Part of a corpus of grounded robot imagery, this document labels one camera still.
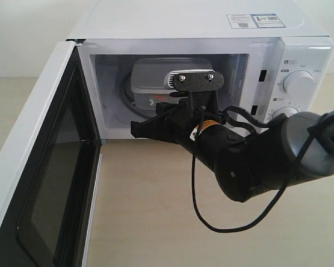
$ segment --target microwave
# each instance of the microwave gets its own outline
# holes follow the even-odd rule
[[[310,109],[333,52],[290,0],[95,1],[0,152],[0,267],[85,266],[100,147],[167,101],[155,86],[171,70],[220,72],[219,108],[268,122]]]

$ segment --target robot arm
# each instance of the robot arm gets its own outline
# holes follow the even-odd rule
[[[131,122],[135,138],[180,144],[215,173],[223,192],[232,200],[251,197],[285,184],[297,185],[334,174],[334,111],[319,116],[300,112],[289,118],[277,116],[268,124],[257,122],[247,111],[230,106],[218,111],[217,89],[224,81],[212,70],[180,71],[173,75],[178,104],[160,103],[157,116],[145,122]],[[237,122],[229,112],[237,112],[253,125]],[[243,137],[223,126],[225,121],[244,127]],[[307,150],[297,156],[308,140]]]

